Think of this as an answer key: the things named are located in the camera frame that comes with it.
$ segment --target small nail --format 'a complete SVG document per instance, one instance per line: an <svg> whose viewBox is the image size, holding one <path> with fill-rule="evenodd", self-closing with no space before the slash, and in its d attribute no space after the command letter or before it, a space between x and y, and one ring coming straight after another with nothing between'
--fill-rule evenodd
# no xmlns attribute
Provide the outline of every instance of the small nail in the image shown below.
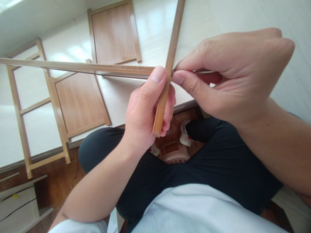
<svg viewBox="0 0 311 233"><path fill-rule="evenodd" d="M178 73L174 73L172 81L178 85L182 85L182 83L184 82L184 77L180 76Z"/></svg>
<svg viewBox="0 0 311 233"><path fill-rule="evenodd" d="M157 66L150 75L150 79L159 83L165 76L165 69L162 66Z"/></svg>

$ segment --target white sleeve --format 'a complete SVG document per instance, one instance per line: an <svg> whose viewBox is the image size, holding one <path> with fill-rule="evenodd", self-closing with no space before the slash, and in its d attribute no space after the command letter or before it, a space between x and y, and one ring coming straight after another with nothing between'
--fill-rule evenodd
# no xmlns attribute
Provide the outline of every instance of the white sleeve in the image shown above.
<svg viewBox="0 0 311 233"><path fill-rule="evenodd" d="M107 233L107 224L104 220L83 223L67 219L56 225L49 233Z"/></svg>

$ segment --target knee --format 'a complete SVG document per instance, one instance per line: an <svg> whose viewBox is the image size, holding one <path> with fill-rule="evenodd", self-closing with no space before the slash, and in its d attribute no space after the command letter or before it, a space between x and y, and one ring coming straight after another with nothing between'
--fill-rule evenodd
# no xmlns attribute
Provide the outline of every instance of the knee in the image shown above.
<svg viewBox="0 0 311 233"><path fill-rule="evenodd" d="M85 173L90 172L118 145L123 133L123 129L101 128L82 141L78 157Z"/></svg>

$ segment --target forearm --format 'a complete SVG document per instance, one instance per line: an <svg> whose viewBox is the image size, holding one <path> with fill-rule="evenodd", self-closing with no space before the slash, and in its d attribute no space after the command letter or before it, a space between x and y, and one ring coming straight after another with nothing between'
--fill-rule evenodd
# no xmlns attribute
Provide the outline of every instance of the forearm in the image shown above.
<svg viewBox="0 0 311 233"><path fill-rule="evenodd" d="M72 190L61 214L80 222L99 221L111 213L134 172L139 155L120 144Z"/></svg>
<svg viewBox="0 0 311 233"><path fill-rule="evenodd" d="M311 196L311 125L269 99L259 119L235 127L275 177L297 193Z"/></svg>

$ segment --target white sneaker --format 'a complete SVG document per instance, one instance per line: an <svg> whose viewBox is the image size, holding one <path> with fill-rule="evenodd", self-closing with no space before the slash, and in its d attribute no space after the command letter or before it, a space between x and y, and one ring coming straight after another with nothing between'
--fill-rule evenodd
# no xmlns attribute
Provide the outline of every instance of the white sneaker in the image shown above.
<svg viewBox="0 0 311 233"><path fill-rule="evenodd" d="M180 126L180 130L181 130L181 136L179 138L179 141L181 144L189 147L191 146L192 143L192 139L189 137L189 135L187 134L187 130L186 130L186 124L188 124L190 121L189 120L184 120Z"/></svg>
<svg viewBox="0 0 311 233"><path fill-rule="evenodd" d="M149 151L154 154L155 156L159 156L160 154L160 149L158 147L156 147L156 144L152 144L152 146L150 147Z"/></svg>

